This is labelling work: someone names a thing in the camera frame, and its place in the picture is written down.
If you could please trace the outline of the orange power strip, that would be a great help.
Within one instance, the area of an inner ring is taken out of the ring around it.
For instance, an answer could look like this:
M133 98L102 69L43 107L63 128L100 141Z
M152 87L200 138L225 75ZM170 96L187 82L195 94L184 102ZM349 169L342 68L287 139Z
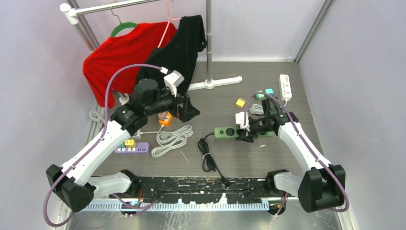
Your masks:
M165 119L159 119L159 118L158 118L158 122L160 123L160 125L161 125L162 127L168 127L168 126L170 125L172 119L173 119L172 114L169 113L169 112L167 112L166 118L165 118Z

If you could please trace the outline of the brown plug adapter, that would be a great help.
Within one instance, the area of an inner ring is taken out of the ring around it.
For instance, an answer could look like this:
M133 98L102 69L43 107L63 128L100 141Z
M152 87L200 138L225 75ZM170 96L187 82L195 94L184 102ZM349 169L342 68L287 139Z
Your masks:
M167 116L167 112L162 112L158 114L159 119L165 119Z

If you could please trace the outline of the yellow plug adapter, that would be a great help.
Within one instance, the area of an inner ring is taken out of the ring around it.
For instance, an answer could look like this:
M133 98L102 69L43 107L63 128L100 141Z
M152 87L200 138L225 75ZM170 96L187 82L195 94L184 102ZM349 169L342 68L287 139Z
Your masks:
M239 99L237 99L235 106L237 108L243 108L245 106L245 104L246 104L246 100L243 98L239 98Z

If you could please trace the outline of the green plug adapter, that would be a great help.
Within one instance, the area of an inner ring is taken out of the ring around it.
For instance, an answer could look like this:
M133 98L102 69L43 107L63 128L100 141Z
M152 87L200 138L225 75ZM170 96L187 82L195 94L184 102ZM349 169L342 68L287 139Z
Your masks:
M265 95L263 91L257 91L257 93L254 95L254 98L256 100L263 100L265 98Z

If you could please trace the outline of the teal plug adapter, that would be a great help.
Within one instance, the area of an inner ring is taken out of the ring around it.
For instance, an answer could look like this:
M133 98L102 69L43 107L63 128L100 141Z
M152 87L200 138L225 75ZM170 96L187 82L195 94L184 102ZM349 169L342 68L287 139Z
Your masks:
M272 88L265 89L265 93L274 96L274 90Z

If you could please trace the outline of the green power strip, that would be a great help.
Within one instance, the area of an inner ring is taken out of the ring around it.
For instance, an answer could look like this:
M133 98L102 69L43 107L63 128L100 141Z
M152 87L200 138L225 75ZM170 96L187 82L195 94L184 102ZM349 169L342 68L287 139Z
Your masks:
M237 126L234 127L216 127L214 129L215 138L237 138L239 134L237 133ZM273 137L273 132L267 132L264 134L258 134L258 138Z

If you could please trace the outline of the white power strip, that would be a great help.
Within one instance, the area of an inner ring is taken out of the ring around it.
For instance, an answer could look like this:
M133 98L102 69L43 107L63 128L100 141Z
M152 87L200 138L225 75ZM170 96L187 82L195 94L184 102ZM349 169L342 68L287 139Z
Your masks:
M279 81L281 99L283 101L287 102L292 98L292 89L291 89L289 75L280 74L278 81Z

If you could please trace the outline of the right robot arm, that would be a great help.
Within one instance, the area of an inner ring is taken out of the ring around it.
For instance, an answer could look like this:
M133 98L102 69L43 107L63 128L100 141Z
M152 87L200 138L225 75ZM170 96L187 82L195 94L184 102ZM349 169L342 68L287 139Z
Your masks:
M235 114L237 140L252 143L260 134L273 132L282 140L302 170L302 176L288 170L269 172L266 191L277 197L297 197L303 210L310 213L323 209L345 212L349 197L345 191L346 172L334 165L311 143L297 117L275 97L262 100L263 116L252 118L246 111Z

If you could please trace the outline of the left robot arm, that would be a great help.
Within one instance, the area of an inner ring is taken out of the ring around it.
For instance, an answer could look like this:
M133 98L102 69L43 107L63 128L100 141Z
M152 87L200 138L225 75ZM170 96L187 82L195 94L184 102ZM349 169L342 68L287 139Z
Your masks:
M159 89L153 79L135 85L129 102L118 107L104 129L72 159L46 170L52 191L73 212L83 210L93 199L109 195L138 195L140 182L129 170L93 178L95 170L117 148L148 123L151 115L169 112L182 122L200 115L187 93L173 94L171 88Z

